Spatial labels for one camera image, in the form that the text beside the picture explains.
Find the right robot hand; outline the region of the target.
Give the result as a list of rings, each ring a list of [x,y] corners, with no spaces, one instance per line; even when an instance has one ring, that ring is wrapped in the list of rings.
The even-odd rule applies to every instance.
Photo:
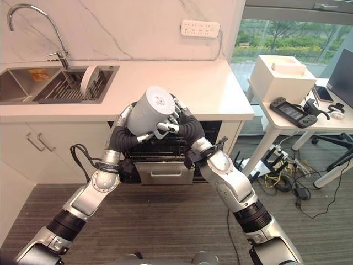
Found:
[[[174,133],[182,137],[190,147],[201,146],[208,142],[205,138],[204,129],[201,123],[195,118],[190,109],[180,99],[171,94],[174,103],[179,112],[179,121],[177,124],[158,123],[157,129]]]

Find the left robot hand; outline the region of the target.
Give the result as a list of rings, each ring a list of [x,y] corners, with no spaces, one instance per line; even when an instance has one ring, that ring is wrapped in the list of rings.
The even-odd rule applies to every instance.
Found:
[[[137,102],[131,103],[116,117],[111,128],[112,131],[109,143],[106,146],[108,150],[125,152],[154,137],[153,132],[147,132],[140,136],[135,136],[126,131],[125,124],[127,122],[127,118],[136,104]]]

